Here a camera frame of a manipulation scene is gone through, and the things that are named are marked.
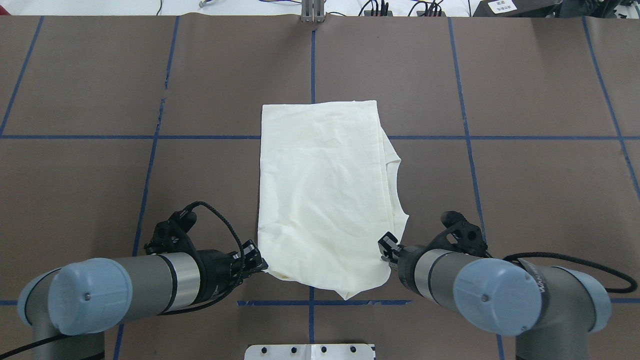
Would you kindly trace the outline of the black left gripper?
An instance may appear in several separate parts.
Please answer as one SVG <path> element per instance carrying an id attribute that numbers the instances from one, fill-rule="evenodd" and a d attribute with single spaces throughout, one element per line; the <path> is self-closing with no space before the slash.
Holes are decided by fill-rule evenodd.
<path id="1" fill-rule="evenodd" d="M 171 306 L 203 306 L 222 300 L 241 273 L 237 252 L 195 248 L 188 233 L 196 221 L 197 215 L 192 210 L 177 210 L 155 225 L 150 241 L 144 244 L 147 255 L 159 255 L 169 266 L 173 281 Z M 246 277 L 269 267 L 254 240 L 242 244 L 242 259 L 247 261 Z"/>

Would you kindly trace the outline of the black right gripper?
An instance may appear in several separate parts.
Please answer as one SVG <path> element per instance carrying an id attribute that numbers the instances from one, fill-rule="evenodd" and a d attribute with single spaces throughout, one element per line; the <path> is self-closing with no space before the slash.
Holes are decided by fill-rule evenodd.
<path id="1" fill-rule="evenodd" d="M 428 244 L 404 245 L 391 232 L 386 232 L 378 240 L 381 259 L 388 265 L 395 265 L 398 279 L 402 285 L 419 296 L 430 295 L 428 287 L 430 265 L 419 269 L 419 262 L 426 262 L 427 254 L 436 259 L 443 255 L 468 255 L 476 258 L 489 258 L 489 247 L 486 244 L 479 226 L 470 223 L 466 217 L 455 210 L 448 210 L 440 217 L 445 230 L 441 231 Z"/>

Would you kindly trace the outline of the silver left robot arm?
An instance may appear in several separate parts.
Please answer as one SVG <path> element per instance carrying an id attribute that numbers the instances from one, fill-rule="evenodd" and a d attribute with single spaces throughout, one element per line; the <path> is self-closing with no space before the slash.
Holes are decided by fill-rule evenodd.
<path id="1" fill-rule="evenodd" d="M 154 316 L 198 312 L 224 300 L 268 263 L 253 240 L 237 251 L 196 249 L 188 233 L 197 221 L 194 202 L 155 225 L 145 255 L 93 258 L 51 269 L 31 280 L 16 302 L 33 341 L 1 355 L 32 351 L 34 360 L 103 360 L 105 332 Z"/>

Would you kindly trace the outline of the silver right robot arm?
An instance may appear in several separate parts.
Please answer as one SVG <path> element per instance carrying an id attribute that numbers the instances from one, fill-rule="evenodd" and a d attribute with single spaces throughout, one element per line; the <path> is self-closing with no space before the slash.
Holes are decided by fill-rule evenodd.
<path id="1" fill-rule="evenodd" d="M 610 321 L 611 299 L 587 273 L 535 265 L 525 255 L 490 257 L 482 230 L 453 210 L 429 244 L 406 246 L 390 232 L 381 259 L 409 291 L 480 330 L 514 337 L 517 360 L 587 360 L 588 337 Z"/>

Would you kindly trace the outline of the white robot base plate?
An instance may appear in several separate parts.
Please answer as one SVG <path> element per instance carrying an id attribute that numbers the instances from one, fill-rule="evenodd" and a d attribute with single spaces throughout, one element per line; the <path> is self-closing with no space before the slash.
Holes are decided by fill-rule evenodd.
<path id="1" fill-rule="evenodd" d="M 375 360 L 374 344 L 254 344 L 247 347 L 245 360 Z"/>

